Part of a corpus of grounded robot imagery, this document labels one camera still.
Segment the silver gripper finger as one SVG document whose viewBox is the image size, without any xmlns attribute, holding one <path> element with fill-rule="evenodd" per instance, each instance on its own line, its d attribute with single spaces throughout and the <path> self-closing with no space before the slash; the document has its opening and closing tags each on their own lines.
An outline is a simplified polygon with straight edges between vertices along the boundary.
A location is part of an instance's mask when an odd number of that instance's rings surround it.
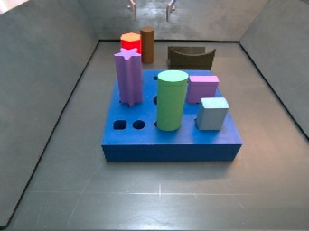
<svg viewBox="0 0 309 231">
<path fill-rule="evenodd" d="M 128 9 L 129 9 L 129 11 L 132 13 L 132 21 L 135 21 L 136 20 L 136 15 L 137 15 L 135 0 L 128 0 Z"/>
<path fill-rule="evenodd" d="M 178 0 L 169 0 L 168 3 L 167 3 L 167 10 L 165 10 L 165 19 L 167 19 L 167 22 L 168 22 L 168 19 L 169 19 L 169 14 L 176 9 L 176 6 L 175 6 L 176 1 Z"/>
</svg>

